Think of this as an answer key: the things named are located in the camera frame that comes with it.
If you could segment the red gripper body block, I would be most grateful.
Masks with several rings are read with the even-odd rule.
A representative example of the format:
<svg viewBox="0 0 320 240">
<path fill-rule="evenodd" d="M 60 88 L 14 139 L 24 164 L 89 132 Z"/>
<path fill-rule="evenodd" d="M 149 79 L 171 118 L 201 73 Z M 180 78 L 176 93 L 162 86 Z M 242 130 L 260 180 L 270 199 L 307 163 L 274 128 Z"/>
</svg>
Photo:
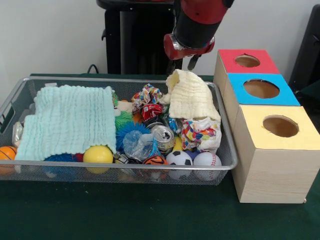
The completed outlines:
<svg viewBox="0 0 320 240">
<path fill-rule="evenodd" d="M 209 53 L 212 51 L 214 45 L 215 37 L 213 37 L 205 47 L 199 49 L 188 48 L 181 45 L 173 33 L 166 34 L 163 38 L 164 52 L 170 60 L 180 60 L 184 57 Z"/>
</svg>

